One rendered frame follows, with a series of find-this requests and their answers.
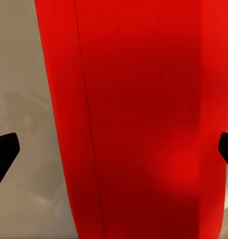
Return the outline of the radio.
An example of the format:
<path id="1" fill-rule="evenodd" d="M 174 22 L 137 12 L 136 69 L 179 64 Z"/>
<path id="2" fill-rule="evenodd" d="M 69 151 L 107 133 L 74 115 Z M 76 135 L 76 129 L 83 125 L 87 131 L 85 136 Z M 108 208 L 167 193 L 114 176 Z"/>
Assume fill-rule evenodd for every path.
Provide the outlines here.
<path id="1" fill-rule="evenodd" d="M 79 239 L 218 239 L 228 0 L 34 0 Z"/>

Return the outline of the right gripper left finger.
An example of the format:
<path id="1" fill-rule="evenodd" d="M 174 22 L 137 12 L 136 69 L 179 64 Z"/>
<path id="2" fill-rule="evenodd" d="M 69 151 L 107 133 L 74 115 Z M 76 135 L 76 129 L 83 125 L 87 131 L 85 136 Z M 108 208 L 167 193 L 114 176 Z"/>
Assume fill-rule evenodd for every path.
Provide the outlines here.
<path id="1" fill-rule="evenodd" d="M 20 146 L 15 132 L 0 136 L 0 182 L 19 152 Z"/>

